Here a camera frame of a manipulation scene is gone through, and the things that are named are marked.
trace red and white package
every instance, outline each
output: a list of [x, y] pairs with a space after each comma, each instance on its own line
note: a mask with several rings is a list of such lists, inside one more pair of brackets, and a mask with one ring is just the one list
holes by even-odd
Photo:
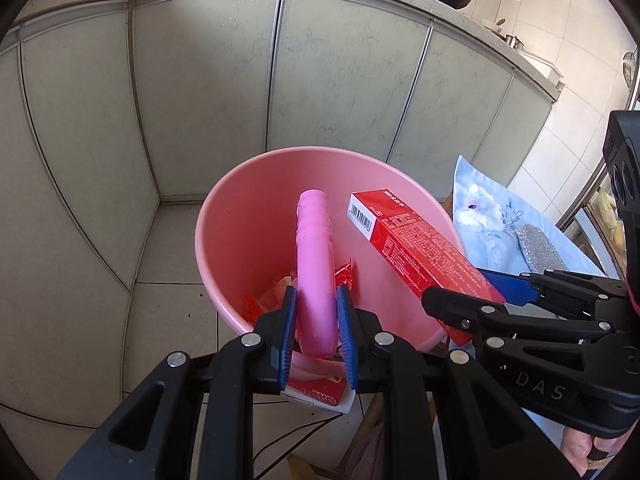
[[[347, 216], [418, 297], [430, 286], [503, 303], [493, 285], [451, 243], [388, 189], [353, 193]], [[471, 336], [440, 320], [459, 346]]]

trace tile floor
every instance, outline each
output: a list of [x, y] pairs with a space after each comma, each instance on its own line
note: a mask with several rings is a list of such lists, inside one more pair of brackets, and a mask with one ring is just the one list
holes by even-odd
[[[158, 210], [131, 301], [124, 360], [125, 392], [135, 388], [172, 351], [181, 349], [192, 356], [205, 354], [217, 351], [236, 336], [218, 316], [198, 273], [193, 235], [199, 210], [199, 205], [169, 205]], [[356, 397], [347, 415], [315, 433], [296, 454], [318, 466], [335, 468], [369, 400], [368, 396]], [[254, 453], [294, 428], [334, 415], [281, 397], [255, 396]], [[256, 476], [313, 428], [299, 430], [261, 453], [255, 461]], [[263, 478], [290, 478], [286, 460]]]

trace bucket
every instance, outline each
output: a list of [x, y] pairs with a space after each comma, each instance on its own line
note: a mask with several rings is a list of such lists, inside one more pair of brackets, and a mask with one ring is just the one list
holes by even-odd
[[[296, 269], [296, 203], [307, 189], [329, 196], [334, 259], [353, 263], [357, 308], [377, 314], [384, 330], [427, 351], [445, 333], [420, 300], [347, 218], [352, 192], [387, 188], [464, 253], [453, 224], [422, 186], [391, 166], [359, 153], [303, 146], [263, 153], [227, 173], [198, 215], [195, 251], [211, 301], [239, 335], [251, 332], [244, 296], [259, 298]], [[290, 377], [344, 376], [341, 362], [294, 352]]]

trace barcode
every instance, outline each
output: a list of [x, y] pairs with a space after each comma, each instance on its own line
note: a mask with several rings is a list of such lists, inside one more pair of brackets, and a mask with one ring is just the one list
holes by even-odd
[[355, 204], [351, 204], [351, 216], [353, 216], [359, 224], [361, 224], [367, 233], [371, 229], [371, 220], [369, 220], [362, 211], [360, 211]]

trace silver screw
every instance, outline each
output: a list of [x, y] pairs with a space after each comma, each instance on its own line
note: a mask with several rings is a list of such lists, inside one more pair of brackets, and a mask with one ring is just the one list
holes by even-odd
[[260, 338], [260, 335], [255, 332], [249, 332], [248, 334], [244, 334], [240, 339], [240, 342], [244, 346], [256, 346], [257, 344], [260, 344], [260, 341], [262, 341], [262, 339]]
[[379, 345], [388, 346], [394, 341], [394, 335], [389, 332], [378, 332], [373, 339]]
[[178, 366], [182, 366], [187, 362], [187, 356], [182, 352], [174, 352], [166, 359], [167, 364], [171, 368], [177, 368]]
[[504, 341], [499, 337], [490, 337], [486, 340], [486, 344], [491, 348], [500, 348], [501, 346], [504, 346]]
[[449, 359], [457, 365], [465, 365], [469, 362], [469, 354], [464, 350], [454, 350], [449, 354]]

